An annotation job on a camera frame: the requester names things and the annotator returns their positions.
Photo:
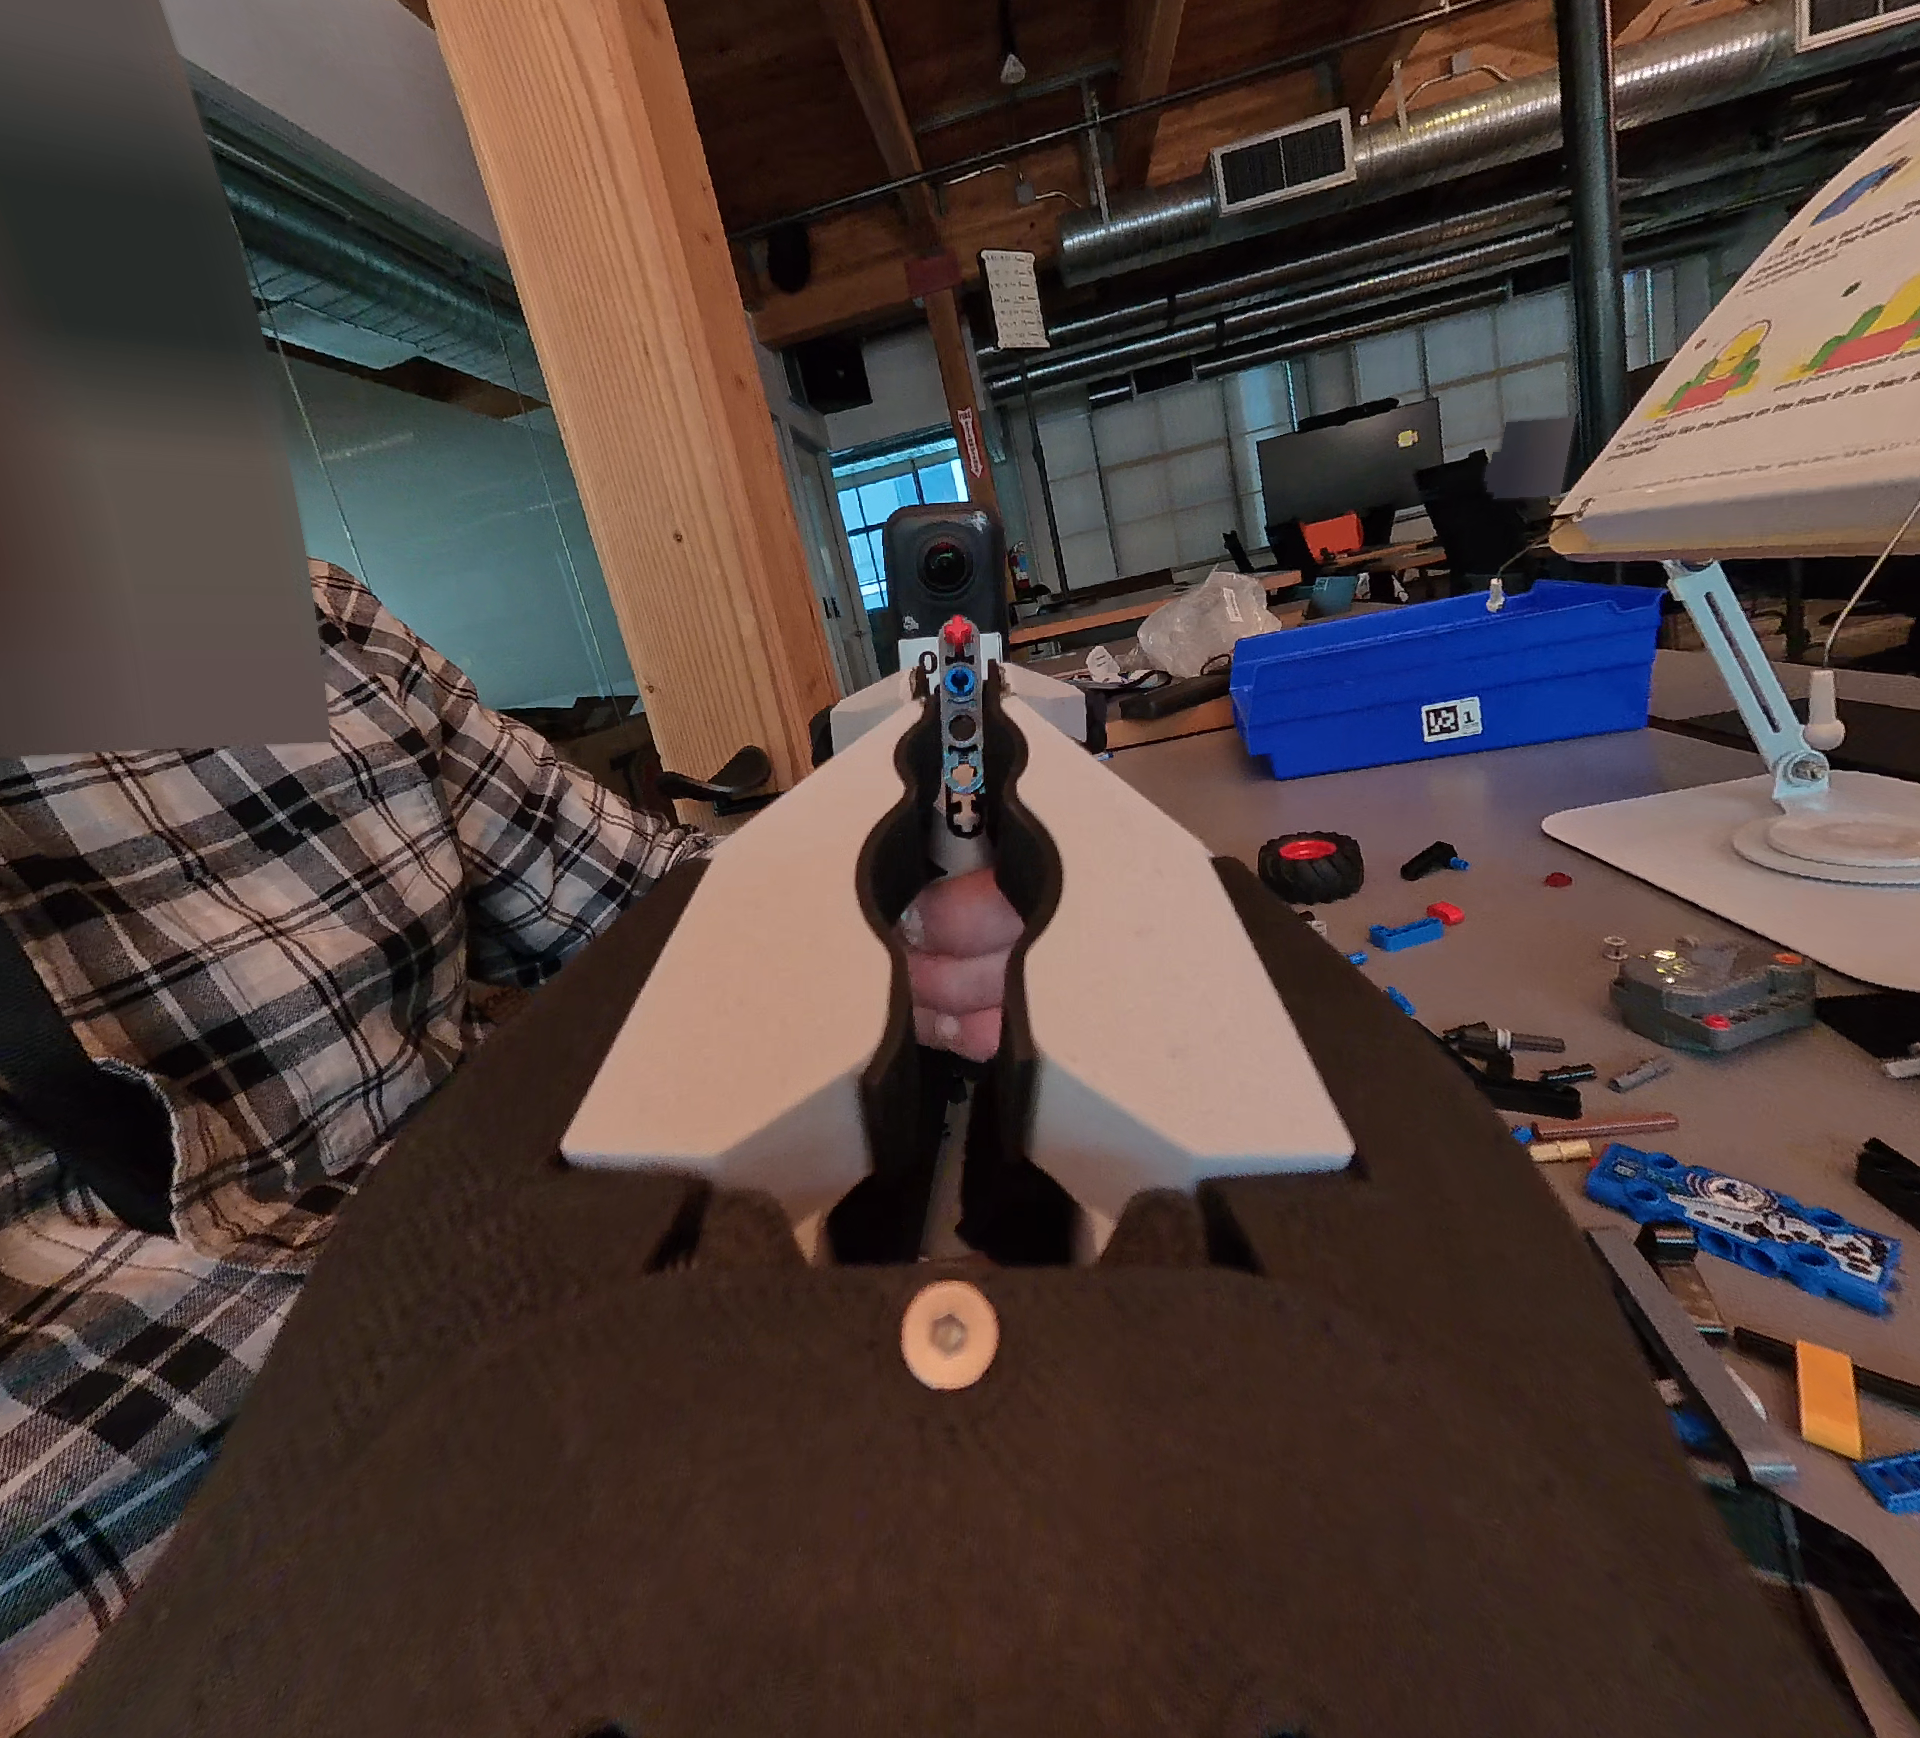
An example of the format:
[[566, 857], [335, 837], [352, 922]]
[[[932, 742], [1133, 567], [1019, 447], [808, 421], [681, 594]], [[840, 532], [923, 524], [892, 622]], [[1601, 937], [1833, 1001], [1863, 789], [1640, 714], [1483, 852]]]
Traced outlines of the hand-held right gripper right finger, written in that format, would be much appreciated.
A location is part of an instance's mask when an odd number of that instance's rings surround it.
[[1356, 1142], [1208, 846], [1030, 700], [987, 704], [996, 861], [1024, 931], [998, 1128], [1101, 1248], [1146, 1192], [1334, 1173]]

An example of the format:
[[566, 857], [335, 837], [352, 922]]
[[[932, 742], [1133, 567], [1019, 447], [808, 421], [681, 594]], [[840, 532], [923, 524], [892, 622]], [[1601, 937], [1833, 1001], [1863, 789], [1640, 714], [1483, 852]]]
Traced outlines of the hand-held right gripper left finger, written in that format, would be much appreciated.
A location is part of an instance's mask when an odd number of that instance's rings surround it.
[[793, 1221], [859, 1186], [925, 1197], [901, 915], [930, 876], [941, 707], [912, 696], [726, 837], [649, 972], [563, 1157], [762, 1192]]

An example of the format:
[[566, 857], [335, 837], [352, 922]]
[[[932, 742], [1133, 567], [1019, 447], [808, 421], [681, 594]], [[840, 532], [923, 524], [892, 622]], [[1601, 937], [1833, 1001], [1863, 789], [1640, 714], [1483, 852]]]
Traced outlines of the small black toy assembly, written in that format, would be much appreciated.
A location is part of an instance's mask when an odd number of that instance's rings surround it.
[[941, 878], [963, 878], [994, 861], [982, 698], [990, 655], [966, 614], [942, 622], [920, 653], [927, 694], [939, 706], [939, 791], [930, 807], [928, 859]]

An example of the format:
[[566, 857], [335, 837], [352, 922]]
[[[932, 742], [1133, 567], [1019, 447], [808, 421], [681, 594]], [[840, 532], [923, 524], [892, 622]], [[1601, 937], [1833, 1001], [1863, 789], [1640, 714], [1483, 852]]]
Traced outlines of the grey toy motor block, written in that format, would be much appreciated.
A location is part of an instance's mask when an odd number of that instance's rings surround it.
[[1664, 1051], [1726, 1056], [1813, 1027], [1817, 968], [1758, 939], [1682, 937], [1621, 959], [1610, 1003]]

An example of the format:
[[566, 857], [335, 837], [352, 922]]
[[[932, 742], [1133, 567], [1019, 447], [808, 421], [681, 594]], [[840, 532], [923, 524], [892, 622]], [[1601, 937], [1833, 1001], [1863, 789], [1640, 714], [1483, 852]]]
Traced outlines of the grey desk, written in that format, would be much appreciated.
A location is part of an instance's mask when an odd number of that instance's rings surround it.
[[1741, 939], [1698, 909], [1543, 832], [1555, 814], [1742, 779], [1758, 772], [1734, 748], [1664, 728], [1537, 743], [1316, 775], [1271, 779], [1233, 728], [1116, 748], [1131, 782], [1218, 855], [1254, 861], [1284, 832], [1332, 829], [1365, 855], [1365, 888], [1324, 912], [1332, 941], [1356, 954], [1366, 927], [1403, 923], [1430, 900], [1463, 907], [1445, 937], [1400, 954], [1372, 950], [1363, 973], [1400, 990], [1432, 1032], [1467, 1020], [1557, 1034], [1598, 1078], [1583, 1100], [1596, 1148], [1640, 1111], [1677, 1125], [1644, 1139], [1686, 1163], [1835, 1210], [1903, 1242], [1900, 1292], [1884, 1315], [1703, 1255], [1696, 1263], [1725, 1317], [1778, 1341], [1809, 1339], [1854, 1360], [1863, 1375], [1917, 1384], [1917, 1226], [1856, 1186], [1869, 1142], [1917, 1160], [1917, 1083], [1826, 1024], [1742, 1048], [1728, 1058], [1668, 1053], [1671, 1072], [1634, 1094], [1607, 1079], [1654, 1045], [1610, 1003], [1607, 939], [1634, 951], [1686, 936]]

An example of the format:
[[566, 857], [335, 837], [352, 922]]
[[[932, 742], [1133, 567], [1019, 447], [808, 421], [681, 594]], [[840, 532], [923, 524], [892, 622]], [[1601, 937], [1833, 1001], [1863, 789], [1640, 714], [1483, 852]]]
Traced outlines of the window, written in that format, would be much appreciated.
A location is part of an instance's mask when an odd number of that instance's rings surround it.
[[863, 608], [876, 614], [891, 591], [882, 542], [888, 517], [902, 507], [969, 502], [956, 435], [949, 428], [928, 428], [833, 452], [828, 475]]

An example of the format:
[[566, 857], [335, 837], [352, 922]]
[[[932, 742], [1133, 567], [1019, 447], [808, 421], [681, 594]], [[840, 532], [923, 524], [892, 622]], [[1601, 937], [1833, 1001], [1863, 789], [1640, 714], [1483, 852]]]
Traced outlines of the clear plastic bag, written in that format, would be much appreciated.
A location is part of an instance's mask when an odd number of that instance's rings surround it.
[[1273, 636], [1284, 624], [1271, 610], [1268, 586], [1233, 567], [1216, 567], [1180, 597], [1158, 606], [1139, 628], [1144, 663], [1189, 679], [1230, 662], [1246, 638]]

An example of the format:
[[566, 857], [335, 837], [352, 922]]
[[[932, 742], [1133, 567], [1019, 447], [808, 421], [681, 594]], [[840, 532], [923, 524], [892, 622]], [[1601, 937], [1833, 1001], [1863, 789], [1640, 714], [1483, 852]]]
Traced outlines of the computer monitor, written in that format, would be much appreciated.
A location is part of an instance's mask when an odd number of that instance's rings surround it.
[[1321, 524], [1420, 506], [1418, 473], [1445, 461], [1434, 397], [1283, 432], [1257, 445], [1263, 526]]

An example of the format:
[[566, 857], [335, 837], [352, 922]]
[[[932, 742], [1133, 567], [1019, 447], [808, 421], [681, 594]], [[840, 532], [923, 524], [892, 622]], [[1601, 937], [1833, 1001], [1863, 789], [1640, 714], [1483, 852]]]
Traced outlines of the blue bin with white tag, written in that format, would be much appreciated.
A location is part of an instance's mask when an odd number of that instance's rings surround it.
[[1664, 591], [1541, 579], [1243, 639], [1228, 694], [1278, 779], [1634, 731]]

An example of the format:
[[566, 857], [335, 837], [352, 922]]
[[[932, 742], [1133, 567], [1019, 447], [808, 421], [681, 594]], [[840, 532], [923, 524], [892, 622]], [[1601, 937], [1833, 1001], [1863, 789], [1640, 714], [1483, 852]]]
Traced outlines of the black office chair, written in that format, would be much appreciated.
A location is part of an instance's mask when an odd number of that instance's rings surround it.
[[1447, 555], [1452, 594], [1486, 591], [1532, 546], [1518, 502], [1499, 499], [1489, 485], [1491, 453], [1474, 450], [1412, 475], [1434, 539]]

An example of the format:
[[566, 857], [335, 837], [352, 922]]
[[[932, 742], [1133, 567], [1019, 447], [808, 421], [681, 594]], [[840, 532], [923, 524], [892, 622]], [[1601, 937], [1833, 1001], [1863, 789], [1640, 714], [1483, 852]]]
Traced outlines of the person's plaid shirt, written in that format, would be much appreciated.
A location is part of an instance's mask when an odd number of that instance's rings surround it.
[[489, 1034], [438, 759], [444, 704], [491, 706], [309, 573], [325, 742], [5, 759], [5, 961], [130, 1102], [104, 1150], [151, 1156], [128, 1221], [5, 1119], [6, 1729], [130, 1605], [339, 1212]]

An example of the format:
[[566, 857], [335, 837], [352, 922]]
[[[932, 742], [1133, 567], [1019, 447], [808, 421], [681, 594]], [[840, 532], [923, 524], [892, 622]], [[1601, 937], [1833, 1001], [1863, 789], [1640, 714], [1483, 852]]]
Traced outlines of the black square toy tile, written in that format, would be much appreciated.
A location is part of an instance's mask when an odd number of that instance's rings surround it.
[[1817, 999], [1817, 1016], [1823, 1024], [1882, 1062], [1918, 1059], [1918, 1007], [1918, 991], [1898, 987], [1829, 994]]

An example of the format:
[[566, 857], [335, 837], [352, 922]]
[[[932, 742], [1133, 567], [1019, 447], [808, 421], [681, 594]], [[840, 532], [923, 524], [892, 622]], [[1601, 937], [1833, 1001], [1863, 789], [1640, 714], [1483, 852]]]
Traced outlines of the black steel column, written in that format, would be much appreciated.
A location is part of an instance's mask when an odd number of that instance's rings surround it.
[[1552, 0], [1569, 175], [1581, 468], [1627, 417], [1627, 308], [1613, 0]]

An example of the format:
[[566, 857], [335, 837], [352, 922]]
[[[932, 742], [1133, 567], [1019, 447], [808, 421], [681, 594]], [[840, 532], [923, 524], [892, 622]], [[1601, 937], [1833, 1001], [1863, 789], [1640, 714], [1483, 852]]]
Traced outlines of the instruction booklet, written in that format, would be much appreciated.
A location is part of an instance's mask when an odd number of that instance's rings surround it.
[[1770, 240], [1560, 502], [1566, 557], [1875, 555], [1918, 489], [1918, 117]]

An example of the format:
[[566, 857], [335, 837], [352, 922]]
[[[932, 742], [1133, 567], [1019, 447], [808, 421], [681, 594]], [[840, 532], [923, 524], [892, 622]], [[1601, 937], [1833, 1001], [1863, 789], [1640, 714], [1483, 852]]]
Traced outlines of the metal air duct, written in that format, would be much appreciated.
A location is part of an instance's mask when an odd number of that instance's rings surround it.
[[[1797, 0], [1765, 0], [1741, 14], [1623, 46], [1615, 58], [1616, 131], [1755, 93], [1794, 87], [1861, 63], [1917, 55], [1918, 21], [1852, 25], [1837, 41], [1803, 50]], [[1543, 70], [1469, 93], [1407, 126], [1381, 119], [1359, 129], [1356, 171], [1245, 214], [1230, 214], [1200, 174], [1154, 190], [1110, 217], [1060, 221], [1057, 268], [1067, 286], [1168, 263], [1203, 249], [1340, 215], [1363, 206], [1469, 180], [1560, 149], [1565, 122], [1559, 73]]]

